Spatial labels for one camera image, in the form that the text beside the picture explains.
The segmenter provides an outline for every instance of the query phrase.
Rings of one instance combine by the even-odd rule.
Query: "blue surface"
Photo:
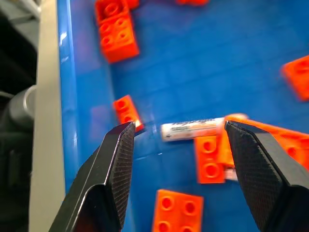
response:
[[[205,199],[202,231],[258,231],[238,183],[197,184],[192,141],[162,142],[162,123],[247,113],[309,133],[309,105],[280,75],[309,54],[309,1],[148,0],[132,12],[140,55],[108,65],[92,0],[58,1],[66,189],[116,125],[112,101],[130,94],[146,131],[135,138],[125,232],[151,230],[155,193]]]

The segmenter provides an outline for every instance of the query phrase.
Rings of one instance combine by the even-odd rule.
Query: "grid pattern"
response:
[[[280,75],[309,54],[308,8],[305,0],[148,0],[133,12],[140,55],[111,69],[115,98],[129,94],[146,128],[135,139],[137,232],[151,230],[160,188],[205,197],[202,231],[258,231],[239,185],[198,185],[192,141],[164,143],[159,126],[242,112],[309,133],[309,105]]]

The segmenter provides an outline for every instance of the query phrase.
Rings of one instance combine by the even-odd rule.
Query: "blue tray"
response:
[[[282,64],[309,54],[308,9],[307,0],[144,1],[132,12],[140,55],[109,65],[94,2],[58,1],[66,190],[117,124],[112,102],[129,94],[146,132],[135,138],[123,231],[151,231],[160,188],[203,196],[204,232],[258,231],[238,183],[197,184],[192,141],[164,143],[159,126],[242,112],[309,133],[309,105],[280,75]]]

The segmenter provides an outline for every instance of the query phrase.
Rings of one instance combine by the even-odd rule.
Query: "textured gripper pad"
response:
[[[240,187],[258,229],[264,231],[280,198],[282,179],[251,134],[235,124],[227,134]]]
[[[114,198],[121,229],[124,226],[129,197],[135,127],[130,127],[121,137],[111,171],[112,196]]]

